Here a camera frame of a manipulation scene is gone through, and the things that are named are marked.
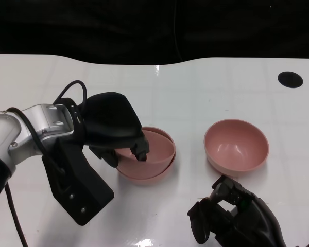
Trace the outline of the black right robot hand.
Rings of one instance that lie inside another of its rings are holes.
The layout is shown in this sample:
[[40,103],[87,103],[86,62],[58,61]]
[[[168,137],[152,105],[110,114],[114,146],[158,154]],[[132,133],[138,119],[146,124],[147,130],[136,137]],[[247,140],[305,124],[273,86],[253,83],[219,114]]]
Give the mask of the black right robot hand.
[[187,212],[198,244],[213,233],[221,246],[285,246],[280,225],[261,198],[225,175],[212,188]]

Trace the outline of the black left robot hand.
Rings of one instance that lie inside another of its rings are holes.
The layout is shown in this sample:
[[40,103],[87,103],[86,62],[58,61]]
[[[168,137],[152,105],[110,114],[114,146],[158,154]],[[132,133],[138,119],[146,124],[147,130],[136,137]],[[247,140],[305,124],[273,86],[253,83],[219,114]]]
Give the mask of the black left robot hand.
[[116,149],[130,149],[138,161],[147,160],[149,142],[128,99],[117,92],[93,95],[82,111],[85,144],[108,165],[119,165]]

